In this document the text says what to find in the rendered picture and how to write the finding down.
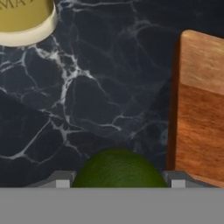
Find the green lime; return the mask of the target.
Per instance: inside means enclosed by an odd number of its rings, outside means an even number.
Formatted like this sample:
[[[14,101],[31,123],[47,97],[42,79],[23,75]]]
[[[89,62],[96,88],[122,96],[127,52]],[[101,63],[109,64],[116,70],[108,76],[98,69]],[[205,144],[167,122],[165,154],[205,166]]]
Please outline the green lime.
[[[162,175],[147,159],[127,149],[106,149],[83,165],[72,187],[167,187]]]

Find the yellow condiment jar white base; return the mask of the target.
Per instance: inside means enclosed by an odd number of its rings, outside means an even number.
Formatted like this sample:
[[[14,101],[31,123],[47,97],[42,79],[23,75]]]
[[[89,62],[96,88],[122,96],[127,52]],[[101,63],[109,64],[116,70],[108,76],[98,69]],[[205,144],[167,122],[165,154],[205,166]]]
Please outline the yellow condiment jar white base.
[[[0,45],[36,44],[53,33],[57,22],[54,0],[0,0]]]

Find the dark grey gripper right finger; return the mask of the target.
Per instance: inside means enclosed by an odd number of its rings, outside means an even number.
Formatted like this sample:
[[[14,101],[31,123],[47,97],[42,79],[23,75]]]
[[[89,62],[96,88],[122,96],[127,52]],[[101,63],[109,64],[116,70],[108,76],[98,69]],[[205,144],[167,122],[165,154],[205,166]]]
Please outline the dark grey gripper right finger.
[[[191,176],[186,171],[163,171],[162,176],[170,188],[217,188],[217,185]]]

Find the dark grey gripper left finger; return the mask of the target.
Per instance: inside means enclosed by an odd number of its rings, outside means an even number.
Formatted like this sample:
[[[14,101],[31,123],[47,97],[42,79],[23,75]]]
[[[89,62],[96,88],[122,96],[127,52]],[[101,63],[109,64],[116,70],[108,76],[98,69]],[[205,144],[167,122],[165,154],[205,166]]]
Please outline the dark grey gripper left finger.
[[[47,179],[30,185],[31,188],[70,188],[74,182],[76,171],[55,171]]]

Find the wooden cutting board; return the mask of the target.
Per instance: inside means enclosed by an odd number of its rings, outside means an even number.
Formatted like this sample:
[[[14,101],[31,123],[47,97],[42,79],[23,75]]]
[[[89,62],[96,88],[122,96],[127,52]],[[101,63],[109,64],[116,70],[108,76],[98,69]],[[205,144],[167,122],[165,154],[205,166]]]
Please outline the wooden cutting board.
[[[178,38],[166,169],[224,188],[224,38],[194,30]]]

